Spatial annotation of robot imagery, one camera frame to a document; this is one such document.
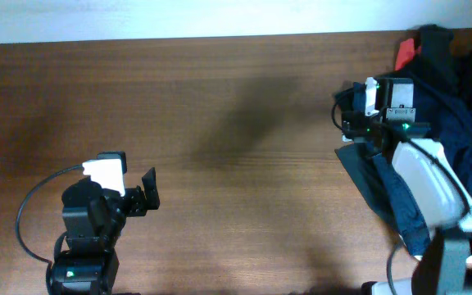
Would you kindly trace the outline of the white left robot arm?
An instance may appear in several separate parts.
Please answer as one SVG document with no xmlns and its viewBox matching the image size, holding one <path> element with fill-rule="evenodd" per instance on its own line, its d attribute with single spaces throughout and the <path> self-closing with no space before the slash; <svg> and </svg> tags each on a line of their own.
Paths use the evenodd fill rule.
<svg viewBox="0 0 472 295">
<path fill-rule="evenodd" d="M 101 152 L 82 169 L 84 177 L 61 195 L 66 232 L 56 241 L 48 283 L 53 294 L 112 294 L 126 221 L 161 204 L 156 170 L 144 174 L 142 186 L 126 188 L 124 152 Z"/>
</svg>

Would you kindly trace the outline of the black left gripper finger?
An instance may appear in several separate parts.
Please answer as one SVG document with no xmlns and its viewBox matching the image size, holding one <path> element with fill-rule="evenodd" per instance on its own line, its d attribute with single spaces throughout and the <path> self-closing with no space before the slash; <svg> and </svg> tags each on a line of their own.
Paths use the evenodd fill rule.
<svg viewBox="0 0 472 295">
<path fill-rule="evenodd" d="M 119 159 L 121 163 L 122 172 L 127 172 L 127 160 L 126 153 L 124 151 L 107 151 L 100 152 L 97 155 L 98 160 L 110 160 L 110 159 Z"/>
<path fill-rule="evenodd" d="M 145 193 L 145 208 L 147 210 L 158 210 L 160 206 L 159 193 L 157 191 L 157 175 L 154 167 L 142 177 Z"/>
</svg>

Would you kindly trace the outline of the navy blue shorts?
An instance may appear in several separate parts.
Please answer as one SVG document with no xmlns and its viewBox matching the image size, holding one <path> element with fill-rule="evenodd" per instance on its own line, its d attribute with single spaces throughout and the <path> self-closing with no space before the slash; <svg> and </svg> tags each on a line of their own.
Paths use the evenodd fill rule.
<svg viewBox="0 0 472 295">
<path fill-rule="evenodd" d="M 436 67 L 433 79 L 425 73 L 405 66 L 393 72 L 398 78 L 410 78 L 414 82 L 414 103 L 417 109 L 417 121 L 431 125 L 431 135 L 444 146 L 447 160 L 456 172 L 459 180 L 472 197 L 472 110 L 458 95 L 458 60 L 455 60 L 455 88 L 451 92 L 441 89 L 433 79 L 444 77 L 444 71 Z M 401 234 L 412 256 L 422 255 L 430 244 L 429 233 L 424 228 L 420 231 Z"/>
</svg>

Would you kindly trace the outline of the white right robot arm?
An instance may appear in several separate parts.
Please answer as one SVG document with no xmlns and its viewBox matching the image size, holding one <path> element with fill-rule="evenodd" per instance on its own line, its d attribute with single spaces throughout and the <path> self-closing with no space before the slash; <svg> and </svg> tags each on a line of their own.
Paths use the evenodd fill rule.
<svg viewBox="0 0 472 295">
<path fill-rule="evenodd" d="M 389 162 L 424 218 L 432 241 L 408 279 L 363 284 L 364 294 L 472 294 L 472 197 L 430 124 L 416 119 L 411 79 L 369 77 L 336 95 L 343 141 L 371 143 Z"/>
</svg>

